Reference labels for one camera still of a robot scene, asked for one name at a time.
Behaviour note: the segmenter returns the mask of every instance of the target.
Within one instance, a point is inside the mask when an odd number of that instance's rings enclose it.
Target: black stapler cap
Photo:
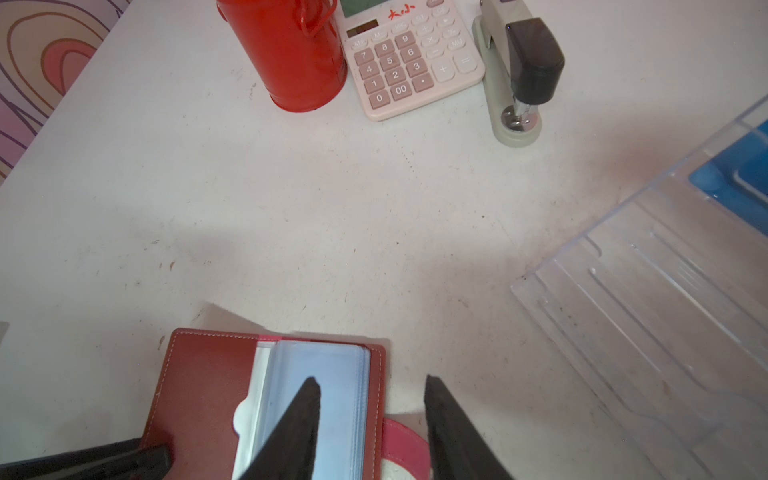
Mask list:
[[[529,105],[552,99],[565,57],[540,18],[507,24],[509,69],[515,98]]]

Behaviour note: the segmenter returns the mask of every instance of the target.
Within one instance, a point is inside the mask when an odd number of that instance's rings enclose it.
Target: brown calculator button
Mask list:
[[[390,53],[395,52],[395,45],[392,44],[392,40],[385,40],[381,43],[377,43],[375,47],[373,47],[374,50],[376,50],[376,56],[381,58],[384,55],[389,55]]]
[[[392,98],[394,98],[395,101],[402,100],[405,97],[410,97],[413,93],[413,90],[411,90],[411,85],[409,85],[407,81],[404,81],[400,85],[395,85],[389,90],[392,92]]]
[[[374,59],[373,50],[371,50],[370,48],[366,48],[363,51],[358,51],[357,53],[355,53],[355,63],[357,63],[358,65],[362,65],[373,59]]]
[[[379,74],[379,66],[374,61],[369,61],[360,66],[360,76],[363,80]]]
[[[408,63],[411,60],[416,60],[418,57],[421,57],[422,53],[419,50],[419,47],[411,45],[410,47],[402,49],[400,55],[402,56],[402,62]]]
[[[384,76],[386,77],[386,84],[391,86],[405,80],[406,71],[403,70],[402,67],[393,68],[392,70],[387,71]]]
[[[376,75],[374,78],[366,80],[363,84],[366,86],[366,93],[371,94],[384,88],[384,79],[381,75]]]
[[[432,77],[429,75],[429,73],[419,75],[411,81],[413,82],[413,89],[416,90],[416,93],[435,86],[435,82],[432,80]]]
[[[406,33],[398,33],[395,35],[395,43],[397,48],[405,48],[410,44],[416,43],[416,37],[413,36],[413,32],[408,30]]]
[[[427,71],[427,62],[425,62],[423,58],[417,58],[406,65],[406,70],[408,71],[409,77],[421,75]]]
[[[371,108],[373,110],[381,108],[384,105],[389,105],[389,94],[386,92],[386,90],[381,90],[380,92],[368,97],[368,99],[371,101]]]
[[[381,57],[379,61],[382,64],[382,70],[387,71],[390,70],[398,65],[400,65],[400,59],[397,58],[397,54],[395,52],[392,52],[391,54]]]

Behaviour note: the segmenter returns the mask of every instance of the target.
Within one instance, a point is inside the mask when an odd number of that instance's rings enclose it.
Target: black object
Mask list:
[[[529,18],[507,24],[509,76],[515,98],[529,105],[552,99],[565,57],[544,21]]]
[[[436,376],[424,391],[434,480],[514,480]]]
[[[170,470],[168,447],[159,445],[137,450],[140,440],[126,440],[77,452],[0,465],[0,480],[35,478],[99,460],[104,462],[71,474],[61,474],[56,478],[59,480],[129,480],[133,478],[160,480]]]
[[[310,480],[320,424],[320,386],[304,380],[240,480]]]

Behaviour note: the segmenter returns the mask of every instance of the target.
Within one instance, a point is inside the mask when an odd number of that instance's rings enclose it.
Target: bucket handle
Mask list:
[[[307,30],[306,28],[306,0],[299,0],[301,2],[301,17],[299,19],[299,24],[301,25],[301,32],[304,34],[307,38],[312,38],[315,35],[317,35],[317,32],[320,31],[322,27],[325,26],[326,23],[331,19],[331,16],[333,16],[333,13],[336,11],[336,6],[339,4],[339,0],[333,0],[333,3],[331,4],[331,9],[326,13],[319,22],[317,22],[317,25],[315,25],[315,28],[312,30]]]

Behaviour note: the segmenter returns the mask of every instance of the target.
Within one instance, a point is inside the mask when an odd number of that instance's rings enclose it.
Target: stapler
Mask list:
[[[541,133],[538,106],[552,99],[565,57],[523,0],[480,0],[472,33],[485,63],[485,98],[496,138],[525,147]]]

